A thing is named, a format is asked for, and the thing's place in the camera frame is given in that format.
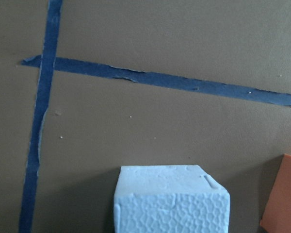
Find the near orange block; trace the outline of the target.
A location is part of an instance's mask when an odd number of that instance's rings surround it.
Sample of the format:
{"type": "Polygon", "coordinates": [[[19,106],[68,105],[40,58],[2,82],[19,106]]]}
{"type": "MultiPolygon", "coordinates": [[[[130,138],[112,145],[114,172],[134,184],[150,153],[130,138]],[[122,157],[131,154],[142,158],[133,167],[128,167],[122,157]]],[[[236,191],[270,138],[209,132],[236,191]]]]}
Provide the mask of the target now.
{"type": "Polygon", "coordinates": [[[291,233],[291,155],[283,156],[260,226],[268,233],[291,233]]]}

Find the light blue block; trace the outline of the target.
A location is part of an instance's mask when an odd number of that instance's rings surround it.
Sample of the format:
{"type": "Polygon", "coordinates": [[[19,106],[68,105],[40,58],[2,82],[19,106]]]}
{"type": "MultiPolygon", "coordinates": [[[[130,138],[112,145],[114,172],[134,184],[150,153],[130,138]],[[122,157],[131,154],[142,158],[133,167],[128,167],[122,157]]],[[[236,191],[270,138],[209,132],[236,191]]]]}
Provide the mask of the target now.
{"type": "Polygon", "coordinates": [[[117,233],[226,233],[230,195],[198,165],[122,166],[113,197],[117,233]]]}

